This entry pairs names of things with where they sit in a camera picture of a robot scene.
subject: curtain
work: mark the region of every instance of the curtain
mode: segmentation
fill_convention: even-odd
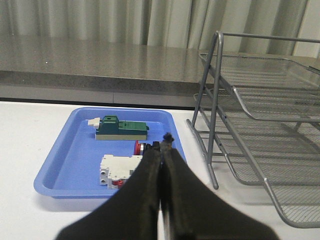
[[[0,0],[0,34],[206,50],[221,30],[320,38],[319,0]],[[224,50],[318,57],[320,44],[226,37]]]

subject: plastic tray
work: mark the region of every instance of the plastic tray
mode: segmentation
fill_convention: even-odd
[[[34,180],[34,189],[54,198],[109,198],[117,190],[100,185],[100,162],[104,154],[130,157],[134,140],[95,140],[95,129],[88,120],[105,115],[117,115],[119,120],[146,122],[146,141],[162,141],[170,132],[172,146],[186,159],[174,120],[164,110],[140,108],[82,107],[74,110],[57,137],[51,151]]]

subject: white electrical component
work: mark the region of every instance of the white electrical component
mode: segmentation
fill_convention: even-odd
[[[94,119],[88,120],[88,126],[92,126],[95,129],[98,129],[100,125],[100,117],[95,117]]]
[[[104,155],[100,163],[100,185],[107,185],[108,189],[120,188],[134,172],[141,159],[141,155]]]

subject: green electrical component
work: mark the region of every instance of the green electrical component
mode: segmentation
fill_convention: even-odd
[[[106,115],[88,121],[96,128],[96,140],[147,140],[149,127],[140,121],[119,121],[116,115]]]

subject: white table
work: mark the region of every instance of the white table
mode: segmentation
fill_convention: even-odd
[[[70,113],[81,106],[0,102],[0,239],[51,240],[64,226],[87,215],[104,199],[54,199],[38,194],[33,181]],[[173,116],[189,167],[213,190],[200,148],[186,119],[193,112],[168,110]],[[197,127],[204,123],[197,121]],[[262,186],[245,186],[226,163],[214,170],[220,198],[272,227],[282,240],[313,240],[320,228],[300,229],[285,224]]]

